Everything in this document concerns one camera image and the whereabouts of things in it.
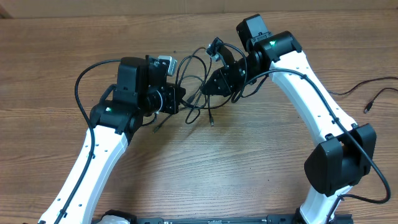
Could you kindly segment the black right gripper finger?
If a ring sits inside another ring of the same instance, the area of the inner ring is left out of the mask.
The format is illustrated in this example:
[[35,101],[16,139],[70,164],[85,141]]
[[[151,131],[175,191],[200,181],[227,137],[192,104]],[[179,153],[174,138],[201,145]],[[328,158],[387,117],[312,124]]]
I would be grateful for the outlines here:
[[205,83],[201,92],[204,95],[227,96],[227,86],[222,79],[213,79]]
[[223,69],[219,68],[211,74],[210,78],[205,83],[204,89],[224,89],[225,87]]

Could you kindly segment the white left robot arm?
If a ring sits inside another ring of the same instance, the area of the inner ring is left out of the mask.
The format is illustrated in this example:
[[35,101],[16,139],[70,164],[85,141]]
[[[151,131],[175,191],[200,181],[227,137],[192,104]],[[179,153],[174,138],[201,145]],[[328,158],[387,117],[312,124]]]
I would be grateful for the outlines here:
[[39,223],[91,223],[109,175],[144,117],[178,113],[186,91],[167,82],[177,67],[173,57],[124,57],[117,63],[117,82],[90,113],[82,113],[88,129],[81,152]]

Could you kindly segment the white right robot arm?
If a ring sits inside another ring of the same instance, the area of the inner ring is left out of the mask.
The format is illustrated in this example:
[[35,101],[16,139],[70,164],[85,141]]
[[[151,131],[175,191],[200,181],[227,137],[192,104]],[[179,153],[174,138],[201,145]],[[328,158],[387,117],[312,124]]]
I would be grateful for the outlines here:
[[269,223],[351,223],[351,215],[337,215],[340,202],[368,175],[376,145],[369,124],[359,126],[329,95],[313,72],[302,46],[292,33],[271,33],[258,14],[237,25],[243,47],[240,60],[235,46],[219,38],[207,54],[223,63],[203,87],[204,95],[244,97],[248,85],[270,78],[286,94],[306,124],[314,150],[304,170],[310,190],[293,215],[269,215]]

